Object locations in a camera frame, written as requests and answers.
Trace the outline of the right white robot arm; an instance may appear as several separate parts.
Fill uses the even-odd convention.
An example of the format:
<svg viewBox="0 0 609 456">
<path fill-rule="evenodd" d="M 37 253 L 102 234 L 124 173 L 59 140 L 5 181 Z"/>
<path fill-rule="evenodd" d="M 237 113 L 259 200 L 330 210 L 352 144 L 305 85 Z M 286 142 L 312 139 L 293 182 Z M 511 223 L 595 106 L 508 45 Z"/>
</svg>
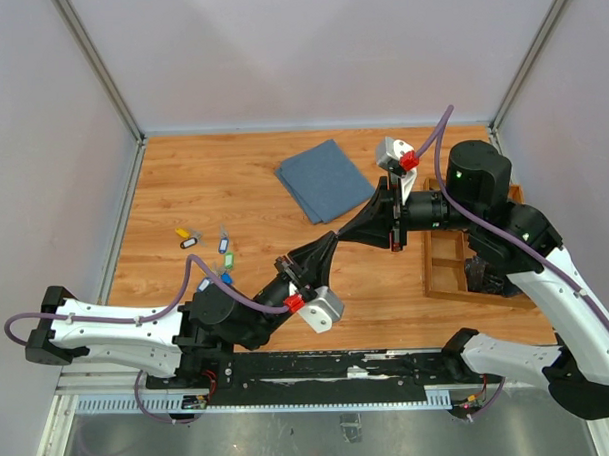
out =
<svg viewBox="0 0 609 456">
<path fill-rule="evenodd" d="M 400 251 L 410 231 L 461 230 L 480 259 L 524 292 L 557 344 L 517 344 L 463 328 L 442 349 L 456 383 L 476 375 L 527 383 L 585 420 L 609 418 L 609 313 L 582 279 L 562 238 L 538 209 L 510 199 L 511 163 L 477 140 L 450 151 L 445 181 L 402 193 L 383 178 L 339 238 Z"/>
</svg>

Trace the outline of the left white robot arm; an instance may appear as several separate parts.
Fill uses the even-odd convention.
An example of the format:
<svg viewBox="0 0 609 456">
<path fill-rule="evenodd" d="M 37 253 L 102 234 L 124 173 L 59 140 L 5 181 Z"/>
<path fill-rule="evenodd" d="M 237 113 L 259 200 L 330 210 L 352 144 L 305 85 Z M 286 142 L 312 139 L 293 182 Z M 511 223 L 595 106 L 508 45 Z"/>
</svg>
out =
<svg viewBox="0 0 609 456">
<path fill-rule="evenodd" d="M 335 232 L 290 251 L 275 262 L 276 275 L 249 298 L 197 255 L 187 256 L 181 289 L 191 267 L 205 276 L 189 300 L 177 294 L 167 306 L 113 307 L 87 304 L 64 287 L 49 287 L 24 342 L 30 363 L 110 363 L 197 385 L 203 372 L 225 366 L 233 349 L 258 350 L 294 315 L 321 333 L 341 319 L 343 304 L 329 286 Z"/>
</svg>

